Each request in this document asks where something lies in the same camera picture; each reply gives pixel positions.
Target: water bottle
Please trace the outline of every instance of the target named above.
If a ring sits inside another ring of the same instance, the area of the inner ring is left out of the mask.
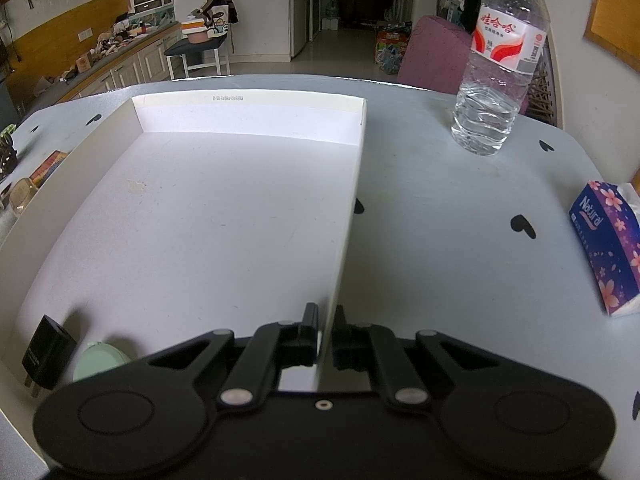
[[[507,138],[527,94],[549,27],[544,0],[482,0],[451,133],[478,155]]]

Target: refrigerator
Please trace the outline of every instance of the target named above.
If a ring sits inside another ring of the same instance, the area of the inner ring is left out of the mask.
[[[290,54],[295,57],[305,47],[308,41],[307,0],[289,0],[289,38]]]

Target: red and white label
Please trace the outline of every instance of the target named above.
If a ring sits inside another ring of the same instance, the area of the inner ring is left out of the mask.
[[[533,74],[545,40],[544,30],[482,6],[471,50],[509,70]]]

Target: black charger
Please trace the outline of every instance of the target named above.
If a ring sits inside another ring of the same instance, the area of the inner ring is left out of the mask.
[[[35,383],[31,397],[37,397],[40,388],[52,390],[56,386],[75,348],[75,340],[64,328],[49,316],[42,316],[22,358],[27,371],[24,385],[30,388]]]

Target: pink chair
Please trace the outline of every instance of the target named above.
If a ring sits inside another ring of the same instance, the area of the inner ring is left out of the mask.
[[[471,35],[438,16],[423,16],[409,38],[398,79],[400,84],[457,94],[471,48]],[[520,113],[527,109],[525,97]]]

